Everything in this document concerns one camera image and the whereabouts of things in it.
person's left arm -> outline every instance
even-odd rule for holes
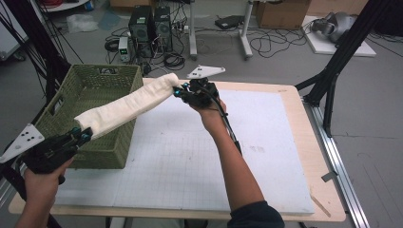
[[[55,201],[59,186],[59,176],[65,175],[66,169],[72,161],[73,159],[66,161],[50,174],[34,174],[29,169],[25,171],[27,202],[21,217],[15,225],[16,228],[47,227],[49,212]]]

basket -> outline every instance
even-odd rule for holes
[[[45,136],[61,135],[78,126],[74,117],[106,105],[143,86],[138,66],[73,65],[36,127]],[[82,146],[70,167],[122,169],[125,167],[135,120]]]

concrete floor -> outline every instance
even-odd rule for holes
[[[75,13],[87,12],[67,10],[54,14],[54,19],[62,22],[67,15]],[[96,9],[90,14],[100,22],[105,10]],[[197,25],[213,28],[213,24],[209,24],[211,21],[211,18],[199,20]],[[105,64],[105,38],[111,31],[126,27],[127,22],[120,19],[110,30],[66,34],[66,38],[85,64]],[[198,60],[191,61],[186,48],[183,53],[187,59],[185,67],[176,73],[184,79],[197,65],[217,66],[225,67],[226,72],[211,77],[214,81],[296,85],[318,74],[332,57],[314,54],[306,44],[291,46],[269,59],[254,51],[254,57],[244,61],[235,34],[198,33]],[[403,55],[402,43],[377,42]],[[68,61],[79,64],[78,58],[63,43]],[[403,180],[399,175],[403,163],[403,61],[387,49],[371,41],[367,43],[376,52],[376,57],[352,58],[337,81],[332,132],[370,226],[398,228],[403,224]],[[163,74],[164,71],[157,69],[149,77]],[[0,91],[0,147],[4,148],[35,117],[45,100],[30,61],[10,59],[1,63]],[[303,89],[300,95],[308,92],[309,88]],[[12,227],[18,219],[8,212],[8,204],[6,202],[0,209],[2,227]],[[56,218],[66,227],[103,227],[105,224],[102,217]],[[349,217],[341,223],[307,222],[306,225],[354,227]],[[296,222],[286,222],[286,227],[299,226]]]

white mat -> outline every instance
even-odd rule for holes
[[[305,16],[305,19],[302,23],[303,26],[307,25],[308,23],[316,20],[318,17],[315,16]],[[312,50],[315,54],[334,54],[336,52],[335,44],[332,43],[328,37],[322,35],[320,31],[311,31],[310,29],[304,30],[308,34],[309,45],[311,46]],[[376,53],[373,49],[368,46],[367,43],[362,42],[361,46],[355,52],[354,56],[363,56],[363,57],[375,57]]]
[[[278,94],[221,91],[243,157],[270,205],[314,207]],[[137,119],[123,170],[72,170],[56,204],[229,211],[220,159],[199,114],[170,97]]]

rolled cloth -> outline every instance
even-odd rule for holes
[[[176,74],[166,74],[123,98],[83,112],[74,120],[83,130],[91,127],[91,139],[95,140],[159,105],[178,85]]]

